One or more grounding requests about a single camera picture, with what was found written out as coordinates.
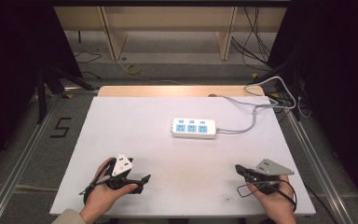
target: cable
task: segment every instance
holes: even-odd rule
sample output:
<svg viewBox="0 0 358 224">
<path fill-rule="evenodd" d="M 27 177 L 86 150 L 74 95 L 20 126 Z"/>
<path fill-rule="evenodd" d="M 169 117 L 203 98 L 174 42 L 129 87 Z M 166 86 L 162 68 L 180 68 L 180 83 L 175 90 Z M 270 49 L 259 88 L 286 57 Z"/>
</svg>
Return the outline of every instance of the cable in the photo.
<svg viewBox="0 0 358 224">
<path fill-rule="evenodd" d="M 102 184 L 103 182 L 101 181 L 98 181 L 100 176 L 103 174 L 103 172 L 106 170 L 106 168 L 111 165 L 111 161 L 107 162 L 103 168 L 101 169 L 101 171 L 94 177 L 94 179 L 92 179 L 91 183 L 89 183 L 89 185 L 86 187 L 85 190 L 81 191 L 79 193 L 79 195 L 85 195 L 85 198 L 87 198 L 90 194 L 90 192 L 97 186 L 97 185 L 100 185 Z"/>
<path fill-rule="evenodd" d="M 270 50 L 264 44 L 263 40 L 261 39 L 261 37 L 260 37 L 260 35 L 258 33 L 258 22 L 259 22 L 258 14 L 259 14 L 259 11 L 260 11 L 259 7 L 255 7 L 255 21 L 254 21 L 253 24 L 251 22 L 251 19 L 249 18 L 249 14 L 248 14 L 248 12 L 246 10 L 246 7 L 244 7 L 243 10 L 245 11 L 246 18 L 248 19 L 249 25 L 251 26 L 251 29 L 252 29 L 251 33 L 248 36 L 247 41 L 249 40 L 249 37 L 250 37 L 250 35 L 252 33 L 255 34 L 255 37 L 256 37 L 256 40 L 257 40 L 257 45 L 258 45 L 258 48 L 260 50 L 260 54 L 263 57 L 264 61 L 266 61 L 266 57 L 267 58 L 269 57 Z"/>
<path fill-rule="evenodd" d="M 326 210 L 327 214 L 331 217 L 331 219 L 333 219 L 333 222 L 335 224 L 338 224 L 336 218 L 333 216 L 333 214 L 331 214 L 330 210 L 328 210 L 327 206 L 324 204 L 324 202 L 322 202 L 321 198 L 318 197 L 318 195 L 316 195 L 316 193 L 306 184 L 304 183 L 305 188 L 307 188 L 307 190 L 310 191 L 310 193 L 313 194 L 313 196 L 315 196 L 316 200 L 318 200 L 318 202 L 322 205 L 322 207 Z"/>
<path fill-rule="evenodd" d="M 91 75 L 97 77 L 98 79 L 102 79 L 100 76 L 97 76 L 97 75 L 95 75 L 95 74 L 93 74 L 92 72 L 89 72 L 89 71 L 85 71 L 85 72 L 81 72 L 81 73 L 91 74 Z"/>
<path fill-rule="evenodd" d="M 256 191 L 258 191 L 259 189 L 264 188 L 264 187 L 267 185 L 267 181 L 252 183 L 253 185 L 255 185 L 255 184 L 263 184 L 263 185 L 262 185 L 261 187 L 256 186 L 256 187 L 257 187 L 256 190 L 254 190 L 254 191 L 252 191 L 252 192 L 250 192 L 250 193 L 248 193 L 248 194 L 246 194 L 246 195 L 241 195 L 241 193 L 240 193 L 240 188 L 243 188 L 243 187 L 248 186 L 248 185 L 250 185 L 250 184 L 251 184 L 251 183 L 247 183 L 247 184 L 244 184 L 244 185 L 241 185 L 241 186 L 237 187 L 237 192 L 240 194 L 240 196 L 241 196 L 242 198 L 246 198 L 246 197 L 248 197 L 248 196 L 254 194 L 254 193 L 255 193 Z"/>
<path fill-rule="evenodd" d="M 271 77 L 263 82 L 254 84 L 254 85 L 249 85 L 249 86 L 245 86 L 243 89 L 248 92 L 251 93 L 252 95 L 256 95 L 256 96 L 261 96 L 259 94 L 256 94 L 254 92 L 248 91 L 247 89 L 249 87 L 252 86 L 259 86 L 259 85 L 263 85 L 266 82 L 271 81 L 272 79 L 279 79 L 280 82 L 282 83 L 283 87 L 285 88 L 285 90 L 287 91 L 287 93 L 289 94 L 290 98 L 293 100 L 293 105 L 291 106 L 284 106 L 284 105 L 279 105 L 279 103 L 271 98 L 269 98 L 269 100 L 273 103 L 273 104 L 269 104 L 269 105 L 255 105 L 255 104 L 251 104 L 251 103 L 245 103 L 245 102 L 240 102 L 237 101 L 233 98 L 227 97 L 227 96 L 223 96 L 223 95 L 219 95 L 220 97 L 223 97 L 229 101 L 235 102 L 237 104 L 240 105 L 252 105 L 254 107 L 254 109 L 252 110 L 252 123 L 249 127 L 242 129 L 242 130 L 229 130 L 229 129 L 222 129 L 222 128 L 216 128 L 216 132 L 217 133 L 226 133 L 226 134 L 239 134 L 239 133 L 246 133 L 249 130 L 251 130 L 254 126 L 255 126 L 255 122 L 256 122 L 256 110 L 257 108 L 282 108 L 282 109 L 293 109 L 296 107 L 296 99 L 295 97 L 292 95 L 292 93 L 290 93 L 290 91 L 287 89 L 286 84 L 284 83 L 283 79 L 281 79 L 280 77 Z"/>
<path fill-rule="evenodd" d="M 244 184 L 244 185 L 241 185 L 241 186 L 237 187 L 237 192 L 240 194 L 240 196 L 241 196 L 242 198 L 245 198 L 245 197 L 248 197 L 248 196 L 254 194 L 254 193 L 255 193 L 256 191 L 258 191 L 259 189 L 262 189 L 262 188 L 264 188 L 264 187 L 270 187 L 270 188 L 273 189 L 275 192 L 281 194 L 281 195 L 283 196 L 283 198 L 285 198 L 287 201 L 289 201 L 289 202 L 293 205 L 293 212 L 295 212 L 296 209 L 297 209 L 297 195 L 296 195 L 296 191 L 295 191 L 295 189 L 293 188 L 293 186 L 292 186 L 289 182 L 287 182 L 287 181 L 285 181 L 285 180 L 281 180 L 281 179 L 280 179 L 280 180 L 277 180 L 277 182 L 279 182 L 280 184 L 281 184 L 281 182 L 284 182 L 284 183 L 286 183 L 287 185 L 289 185 L 289 187 L 290 187 L 290 188 L 292 189 L 292 191 L 293 191 L 293 195 L 294 195 L 294 197 L 295 197 L 294 200 L 293 200 L 292 198 L 290 198 L 289 196 L 287 196 L 285 193 L 283 193 L 281 190 L 279 190 L 279 189 L 273 187 L 274 183 L 271 183 L 271 182 L 275 182 L 275 181 L 262 181 L 262 182 L 246 183 L 246 184 Z M 240 193 L 240 188 L 243 188 L 243 187 L 248 186 L 248 185 L 251 185 L 251 184 L 252 184 L 252 185 L 255 185 L 255 186 L 257 187 L 257 189 L 254 190 L 254 191 L 252 191 L 252 192 L 250 192 L 250 193 L 248 193 L 248 194 L 246 194 L 246 195 L 241 195 L 241 193 Z"/>
<path fill-rule="evenodd" d="M 91 59 L 89 61 L 86 61 L 86 62 L 77 62 L 77 63 L 90 63 L 90 62 L 95 61 L 95 60 L 97 60 L 97 59 L 99 59 L 99 58 L 101 58 L 103 56 L 102 54 L 90 53 L 90 52 L 87 52 L 87 51 L 81 51 L 80 53 L 75 54 L 75 57 L 79 56 L 82 53 L 88 53 L 88 54 L 91 54 L 91 55 L 97 55 L 97 57 L 93 58 L 93 59 Z"/>
<path fill-rule="evenodd" d="M 124 65 L 119 60 L 117 60 L 117 63 L 120 64 L 120 66 L 123 68 L 123 71 L 126 73 L 127 77 L 129 77 L 129 78 L 143 80 L 143 81 L 149 81 L 149 82 L 153 82 L 153 83 L 171 82 L 171 83 L 178 84 L 178 85 L 184 85 L 184 83 L 172 81 L 172 80 L 152 80 L 152 79 L 147 79 L 147 78 L 142 78 L 142 77 L 133 77 L 128 73 L 127 69 L 124 67 Z"/>
<path fill-rule="evenodd" d="M 241 46 L 241 44 L 234 38 L 234 36 L 231 37 L 231 39 L 234 41 L 234 42 L 231 42 L 231 44 L 234 46 L 234 48 L 239 51 L 240 53 L 242 53 L 242 60 L 243 62 L 249 66 L 249 64 L 246 63 L 246 61 L 243 59 L 243 56 L 246 56 L 248 58 L 252 58 L 252 59 L 256 59 L 258 61 L 260 61 L 261 63 L 265 64 L 266 66 L 269 66 L 267 64 L 267 62 L 263 61 L 262 59 L 260 59 L 259 57 L 257 57 L 255 54 L 253 54 L 250 50 L 246 49 L 245 47 Z"/>
<path fill-rule="evenodd" d="M 248 63 L 245 61 L 244 56 L 247 56 L 247 57 L 249 57 L 249 58 L 254 58 L 254 57 L 245 54 L 245 53 L 243 52 L 243 50 L 238 49 L 237 46 L 235 46 L 233 42 L 231 42 L 231 44 L 232 44 L 232 46 L 234 47 L 234 49 L 236 49 L 239 53 L 241 53 L 241 55 L 242 55 L 242 61 L 243 61 L 243 63 L 244 63 L 246 66 L 248 66 L 248 67 L 250 67 L 250 68 L 257 69 L 257 70 L 260 70 L 260 71 L 265 71 L 265 72 L 269 72 L 269 71 L 270 71 L 270 70 L 263 69 L 263 68 L 253 67 L 253 66 L 251 66 L 250 64 L 248 64 Z"/>
<path fill-rule="evenodd" d="M 298 109 L 298 112 L 300 112 L 300 115 L 304 118 L 304 119 L 309 119 L 310 118 L 310 115 L 312 114 L 312 112 L 310 111 L 308 115 L 305 115 L 302 111 L 301 111 L 301 108 L 300 108 L 300 99 L 301 97 L 298 97 L 298 105 L 297 105 L 297 109 Z"/>
<path fill-rule="evenodd" d="M 294 199 L 294 200 L 291 199 L 289 196 L 287 196 L 285 193 L 281 192 L 279 189 L 276 189 L 274 186 L 270 185 L 270 187 L 271 187 L 272 189 L 274 189 L 275 192 L 281 194 L 281 195 L 283 196 L 283 198 L 287 199 L 287 201 L 289 201 L 289 202 L 293 205 L 293 212 L 295 212 L 296 209 L 297 209 L 297 194 L 296 194 L 296 191 L 295 191 L 295 189 L 293 188 L 293 186 L 292 186 L 289 182 L 287 182 L 287 181 L 285 181 L 285 180 L 281 180 L 281 179 L 280 179 L 280 182 L 284 182 L 284 183 L 286 183 L 287 185 L 289 185 L 289 187 L 290 187 L 290 188 L 292 189 L 292 191 L 293 191 L 293 195 L 295 196 L 295 199 Z"/>
</svg>

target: white cable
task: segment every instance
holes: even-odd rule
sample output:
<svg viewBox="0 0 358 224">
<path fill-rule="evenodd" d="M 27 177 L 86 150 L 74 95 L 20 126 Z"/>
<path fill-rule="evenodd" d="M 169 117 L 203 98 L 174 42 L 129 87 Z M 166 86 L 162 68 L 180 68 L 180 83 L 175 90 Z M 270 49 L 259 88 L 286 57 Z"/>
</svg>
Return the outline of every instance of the white cable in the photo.
<svg viewBox="0 0 358 224">
<path fill-rule="evenodd" d="M 298 105 L 297 105 L 297 109 L 298 109 L 298 111 L 300 112 L 301 116 L 302 116 L 302 117 L 304 117 L 304 119 L 309 119 L 309 118 L 310 118 L 311 111 L 309 112 L 309 114 L 308 114 L 308 115 L 305 115 L 305 114 L 301 111 L 301 109 L 300 109 L 300 100 L 301 100 L 301 97 L 300 97 L 300 96 L 298 96 Z"/>
<path fill-rule="evenodd" d="M 279 79 L 280 82 L 283 84 L 283 87 L 284 89 L 287 91 L 287 93 L 289 94 L 290 98 L 292 98 L 293 100 L 293 105 L 292 106 L 280 106 L 278 105 L 279 103 L 273 99 L 270 99 L 270 101 L 273 102 L 273 104 L 271 105 L 255 105 L 255 104 L 251 104 L 251 103 L 245 103 L 245 102 L 240 102 L 240 101 L 237 101 L 233 98 L 230 98 L 230 97 L 227 97 L 227 96 L 223 96 L 223 95 L 219 95 L 220 97 L 223 97 L 227 100 L 230 100 L 230 101 L 233 101 L 237 104 L 241 104 L 241 105 L 252 105 L 254 107 L 253 111 L 252 111 L 252 123 L 249 127 L 247 127 L 246 129 L 243 129 L 243 130 L 229 130 L 229 129 L 222 129 L 222 128 L 216 128 L 216 131 L 218 133 L 227 133 L 227 134 L 239 134 L 239 133 L 246 133 L 248 132 L 249 130 L 251 130 L 254 126 L 255 126 L 255 122 L 256 122 L 256 110 L 257 108 L 283 108 L 283 109 L 293 109 L 296 107 L 296 99 L 295 97 L 292 95 L 292 93 L 287 89 L 286 87 L 286 84 L 284 83 L 283 79 L 281 79 L 280 77 L 271 77 L 263 82 L 260 82 L 260 83 L 256 83 L 254 85 L 249 85 L 249 86 L 245 86 L 243 89 L 252 94 L 252 95 L 255 95 L 255 96 L 262 96 L 262 95 L 259 95 L 259 94 L 256 94 L 254 92 L 251 92 L 251 91 L 248 91 L 247 88 L 249 87 L 252 87 L 252 86 L 259 86 L 259 85 L 262 85 L 268 81 L 271 81 L 272 79 Z"/>
</svg>

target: aluminum rail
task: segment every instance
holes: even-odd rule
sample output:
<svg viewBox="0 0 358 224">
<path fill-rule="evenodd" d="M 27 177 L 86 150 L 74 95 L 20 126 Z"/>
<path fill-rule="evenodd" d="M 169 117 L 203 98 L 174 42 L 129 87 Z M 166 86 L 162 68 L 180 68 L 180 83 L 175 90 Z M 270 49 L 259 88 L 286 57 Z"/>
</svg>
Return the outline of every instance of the aluminum rail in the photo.
<svg viewBox="0 0 358 224">
<path fill-rule="evenodd" d="M 14 192 L 14 189 L 16 188 L 17 184 L 20 181 L 20 178 L 22 174 L 24 173 L 25 168 L 27 167 L 27 164 L 29 160 L 31 159 L 32 155 L 34 154 L 34 150 L 36 149 L 39 140 L 43 134 L 43 131 L 45 131 L 46 126 L 48 125 L 48 122 L 51 118 L 51 112 L 54 110 L 55 105 L 60 101 L 61 96 L 60 95 L 54 95 L 50 103 L 48 104 L 48 113 L 46 114 L 45 118 L 42 120 L 40 124 L 36 125 L 36 128 L 34 129 L 34 132 L 28 141 L 25 149 L 21 153 L 21 156 L 19 160 L 17 161 L 16 165 L 13 168 L 13 171 L 10 173 L 10 176 L 7 178 L 6 183 L 0 190 L 0 217 L 5 211 L 5 208 L 7 206 L 8 201 L 11 198 L 11 195 Z"/>
<path fill-rule="evenodd" d="M 321 187 L 324 191 L 324 194 L 330 203 L 336 219 L 339 223 L 347 224 L 353 223 L 351 215 L 348 213 L 348 209 L 345 206 L 345 203 L 342 201 L 337 189 L 335 188 L 333 181 L 328 175 L 327 171 L 324 169 L 324 166 L 321 160 L 318 157 L 310 139 L 307 136 L 301 122 L 296 121 L 295 116 L 292 112 L 288 114 L 289 121 L 295 130 L 295 133 L 298 137 L 298 140 L 301 143 L 301 146 L 304 149 L 305 154 L 310 162 L 310 165 L 318 178 Z"/>
</svg>

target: white board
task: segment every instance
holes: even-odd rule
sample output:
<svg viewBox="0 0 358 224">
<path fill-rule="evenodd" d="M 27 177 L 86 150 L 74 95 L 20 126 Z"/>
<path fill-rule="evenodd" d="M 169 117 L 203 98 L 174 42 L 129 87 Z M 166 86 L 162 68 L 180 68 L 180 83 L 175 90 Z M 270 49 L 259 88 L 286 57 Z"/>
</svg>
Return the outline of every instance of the white board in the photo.
<svg viewBox="0 0 358 224">
<path fill-rule="evenodd" d="M 268 104 L 267 97 L 235 97 Z M 243 217 L 264 214 L 254 196 L 240 197 L 245 184 L 235 164 L 253 168 L 263 159 L 293 170 L 296 214 L 315 214 L 272 109 L 257 109 L 254 128 L 242 134 L 219 133 L 215 139 L 181 139 L 171 133 L 174 118 L 213 119 L 219 128 L 241 130 L 252 122 L 253 107 L 220 97 L 95 97 L 62 180 L 52 215 L 80 211 L 79 192 L 98 166 L 123 153 L 134 158 L 129 179 L 151 174 L 142 194 L 119 199 L 112 217 Z"/>
</svg>

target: power socket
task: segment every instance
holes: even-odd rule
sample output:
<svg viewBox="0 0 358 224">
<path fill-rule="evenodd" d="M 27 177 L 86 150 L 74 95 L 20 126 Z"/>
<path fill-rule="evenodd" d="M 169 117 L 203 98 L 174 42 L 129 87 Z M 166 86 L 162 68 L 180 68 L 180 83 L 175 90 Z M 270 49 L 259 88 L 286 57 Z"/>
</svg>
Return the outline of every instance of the power socket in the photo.
<svg viewBox="0 0 358 224">
<path fill-rule="evenodd" d="M 174 137 L 212 139 L 216 123 L 212 119 L 174 119 L 171 131 Z"/>
</svg>

